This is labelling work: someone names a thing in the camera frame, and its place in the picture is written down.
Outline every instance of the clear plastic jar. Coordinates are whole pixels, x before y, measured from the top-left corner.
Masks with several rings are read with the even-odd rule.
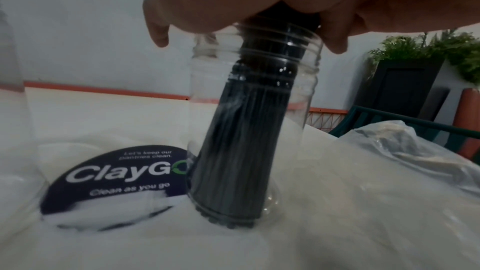
[[[295,166],[321,49],[315,33],[258,16],[196,37],[187,188],[211,222],[252,227],[272,212],[270,175]]]

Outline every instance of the black straw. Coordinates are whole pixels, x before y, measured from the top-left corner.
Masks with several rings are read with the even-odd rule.
[[[298,45],[305,44],[307,31],[290,24],[310,31],[320,24],[318,14],[297,12],[284,2],[258,15],[275,19],[261,23],[276,31],[261,26],[241,30],[240,59],[187,173],[188,194],[197,210],[229,228],[252,227],[262,214],[280,128],[305,53]]]

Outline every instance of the green chair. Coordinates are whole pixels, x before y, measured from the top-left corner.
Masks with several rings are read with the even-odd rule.
[[[340,137],[352,129],[385,121],[403,121],[407,126],[415,130],[417,136],[430,142],[433,142],[435,138],[437,138],[440,131],[448,132],[448,140],[444,147],[455,153],[462,148],[467,138],[480,140],[480,132],[356,105],[348,111],[348,114],[340,124],[330,131],[330,134],[335,137]],[[480,150],[476,152],[473,161],[480,165]]]

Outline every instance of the white wall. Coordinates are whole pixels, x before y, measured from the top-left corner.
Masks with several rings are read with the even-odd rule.
[[[24,77],[31,81],[188,95],[193,38],[172,29],[170,46],[150,41],[142,0],[1,0]],[[480,26],[470,31],[480,35]],[[367,51],[386,34],[352,37],[348,52],[324,49],[312,106],[348,109]]]

